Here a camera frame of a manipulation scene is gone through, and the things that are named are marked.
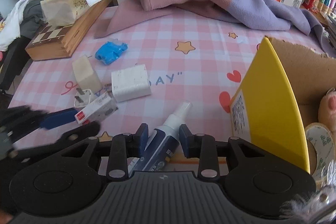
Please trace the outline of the white plug charger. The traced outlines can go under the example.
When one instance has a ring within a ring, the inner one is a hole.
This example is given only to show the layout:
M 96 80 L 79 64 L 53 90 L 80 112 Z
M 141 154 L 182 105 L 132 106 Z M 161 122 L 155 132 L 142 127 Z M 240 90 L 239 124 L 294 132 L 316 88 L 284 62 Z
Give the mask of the white plug charger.
M 75 100 L 74 100 L 74 108 L 76 109 L 82 109 L 89 105 L 91 102 L 93 102 L 97 96 L 90 90 L 90 89 L 84 89 L 81 88 L 76 89 L 77 92 L 75 94 Z

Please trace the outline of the white power adapter brick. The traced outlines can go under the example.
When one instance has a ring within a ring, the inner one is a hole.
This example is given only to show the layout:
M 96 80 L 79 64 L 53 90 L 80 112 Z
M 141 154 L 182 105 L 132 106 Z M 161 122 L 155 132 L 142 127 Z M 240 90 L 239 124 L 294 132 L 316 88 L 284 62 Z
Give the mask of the white power adapter brick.
M 151 94 L 145 64 L 113 71 L 111 84 L 113 97 L 118 103 Z

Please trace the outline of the pink checkered tablecloth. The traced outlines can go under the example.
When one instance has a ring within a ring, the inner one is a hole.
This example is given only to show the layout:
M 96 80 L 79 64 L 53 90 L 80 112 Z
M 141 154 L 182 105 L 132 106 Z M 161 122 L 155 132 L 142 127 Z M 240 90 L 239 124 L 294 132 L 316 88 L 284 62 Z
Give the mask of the pink checkered tablecloth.
M 117 111 L 101 123 L 102 134 L 134 133 L 142 123 L 154 129 L 182 101 L 189 101 L 193 105 L 186 119 L 189 129 L 225 141 L 231 134 L 231 117 L 219 95 L 235 94 L 264 36 L 321 50 L 315 37 L 296 28 L 255 31 L 178 10 L 108 36 L 107 40 L 127 43 L 128 49 L 117 61 L 104 65 L 95 53 L 106 39 L 94 39 L 93 34 L 114 11 L 110 7 L 101 14 L 70 59 L 33 62 L 15 85 L 11 106 L 49 112 L 72 107 L 77 92 L 72 62 L 84 55 L 104 87 L 110 85 L 113 71 L 143 64 L 151 94 L 119 103 Z

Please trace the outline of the pink plush paw toy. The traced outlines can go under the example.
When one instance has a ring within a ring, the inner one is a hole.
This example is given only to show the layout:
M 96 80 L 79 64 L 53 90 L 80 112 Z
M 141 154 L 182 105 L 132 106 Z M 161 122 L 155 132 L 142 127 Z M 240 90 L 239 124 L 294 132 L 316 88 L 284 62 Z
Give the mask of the pink plush paw toy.
M 330 89 L 322 98 L 318 109 L 318 121 L 324 124 L 333 134 L 336 127 L 336 95 L 335 88 Z

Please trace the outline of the yellow cardboard box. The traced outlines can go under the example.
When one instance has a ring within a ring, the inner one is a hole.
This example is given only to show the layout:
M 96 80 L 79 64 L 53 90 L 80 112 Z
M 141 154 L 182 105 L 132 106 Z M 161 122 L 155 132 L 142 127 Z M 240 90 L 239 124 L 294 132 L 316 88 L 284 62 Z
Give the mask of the yellow cardboard box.
M 312 173 L 305 128 L 333 87 L 334 58 L 266 36 L 232 97 L 232 135 Z

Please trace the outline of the pink purple fleece cloth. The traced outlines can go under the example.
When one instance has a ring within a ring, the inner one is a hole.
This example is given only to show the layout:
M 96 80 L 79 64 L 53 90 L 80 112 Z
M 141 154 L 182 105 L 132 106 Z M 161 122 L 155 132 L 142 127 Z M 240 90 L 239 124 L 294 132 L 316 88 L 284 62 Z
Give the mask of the pink purple fleece cloth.
M 172 14 L 183 9 L 195 14 L 262 31 L 287 31 L 295 26 L 303 34 L 315 33 L 321 49 L 335 57 L 335 49 L 323 37 L 319 21 L 307 10 L 284 5 L 276 0 L 124 0 L 110 21 L 102 21 L 95 38 L 104 38 L 115 32 L 147 20 Z

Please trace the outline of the white t-shirt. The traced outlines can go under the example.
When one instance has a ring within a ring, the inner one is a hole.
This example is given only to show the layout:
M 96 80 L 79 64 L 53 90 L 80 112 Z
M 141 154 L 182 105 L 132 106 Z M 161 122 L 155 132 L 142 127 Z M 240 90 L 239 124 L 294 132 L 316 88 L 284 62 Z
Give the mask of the white t-shirt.
M 6 52 L 9 45 L 21 36 L 20 24 L 23 22 L 23 13 L 29 3 L 29 0 L 19 0 L 11 13 L 7 16 L 5 20 L 5 26 L 1 30 L 1 51 Z

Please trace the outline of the blue taped bundle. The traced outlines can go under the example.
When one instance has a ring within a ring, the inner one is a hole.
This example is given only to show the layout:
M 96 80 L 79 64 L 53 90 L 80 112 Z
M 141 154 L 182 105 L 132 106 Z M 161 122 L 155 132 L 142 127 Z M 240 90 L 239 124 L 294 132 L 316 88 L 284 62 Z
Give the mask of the blue taped bundle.
M 110 65 L 120 58 L 120 56 L 128 49 L 127 43 L 121 42 L 119 39 L 113 39 L 103 44 L 95 53 L 95 58 L 104 65 Z

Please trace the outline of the dark grey garment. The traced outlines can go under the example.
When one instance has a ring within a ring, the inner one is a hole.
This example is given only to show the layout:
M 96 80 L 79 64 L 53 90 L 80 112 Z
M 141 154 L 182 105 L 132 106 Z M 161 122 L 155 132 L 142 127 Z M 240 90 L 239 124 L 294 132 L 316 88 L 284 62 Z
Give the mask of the dark grey garment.
M 42 0 L 29 1 L 23 12 L 23 21 L 20 24 L 21 36 L 32 39 L 37 30 L 44 24 L 41 8 Z

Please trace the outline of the wooden chess board box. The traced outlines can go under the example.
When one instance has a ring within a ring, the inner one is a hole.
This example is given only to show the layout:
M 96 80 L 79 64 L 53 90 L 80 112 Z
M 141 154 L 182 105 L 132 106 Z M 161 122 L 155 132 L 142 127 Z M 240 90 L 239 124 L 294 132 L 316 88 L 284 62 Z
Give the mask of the wooden chess board box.
M 102 0 L 91 7 L 73 25 L 47 24 L 26 47 L 33 61 L 70 58 L 97 18 L 112 0 Z

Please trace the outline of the small white red box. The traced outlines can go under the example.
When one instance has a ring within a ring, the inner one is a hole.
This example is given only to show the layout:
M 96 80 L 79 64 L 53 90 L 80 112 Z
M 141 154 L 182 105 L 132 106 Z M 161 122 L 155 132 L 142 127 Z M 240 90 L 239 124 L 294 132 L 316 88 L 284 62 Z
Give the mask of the small white red box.
M 97 97 L 76 115 L 78 124 L 88 124 L 93 121 L 101 122 L 118 109 L 114 99 L 108 92 Z

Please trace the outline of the cream square block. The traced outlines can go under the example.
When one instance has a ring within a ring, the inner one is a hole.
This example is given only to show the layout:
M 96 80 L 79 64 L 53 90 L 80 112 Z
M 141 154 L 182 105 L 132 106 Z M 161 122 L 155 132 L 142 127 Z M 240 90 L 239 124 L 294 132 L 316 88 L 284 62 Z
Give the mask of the cream square block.
M 92 93 L 97 93 L 102 89 L 102 83 L 92 67 L 88 56 L 79 57 L 72 63 L 73 73 L 77 84 L 82 90 L 91 90 Z

